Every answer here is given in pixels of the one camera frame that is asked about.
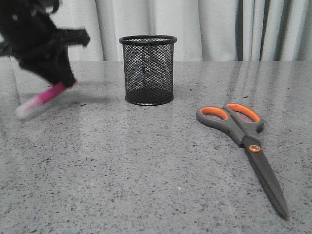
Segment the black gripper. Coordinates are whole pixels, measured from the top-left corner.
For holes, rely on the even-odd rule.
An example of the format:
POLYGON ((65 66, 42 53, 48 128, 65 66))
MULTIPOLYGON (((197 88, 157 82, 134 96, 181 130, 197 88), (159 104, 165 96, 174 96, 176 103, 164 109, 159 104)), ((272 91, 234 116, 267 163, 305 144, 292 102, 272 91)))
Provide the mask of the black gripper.
POLYGON ((52 85, 62 82, 75 84, 67 47, 87 46, 90 37, 85 29, 57 29, 46 11, 59 8, 57 0, 2 0, 0 2, 1 56, 14 56, 19 66, 29 70, 52 85))

